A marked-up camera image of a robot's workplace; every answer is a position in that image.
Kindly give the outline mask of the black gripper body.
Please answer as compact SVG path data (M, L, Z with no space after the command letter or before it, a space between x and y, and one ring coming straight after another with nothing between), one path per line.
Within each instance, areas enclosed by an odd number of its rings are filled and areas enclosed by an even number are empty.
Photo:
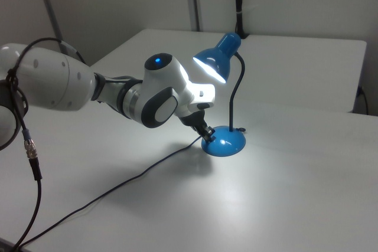
M203 132L207 127L207 123L204 120L204 116L205 111L200 110L188 116L180 117L179 120L183 125L191 127L196 132Z

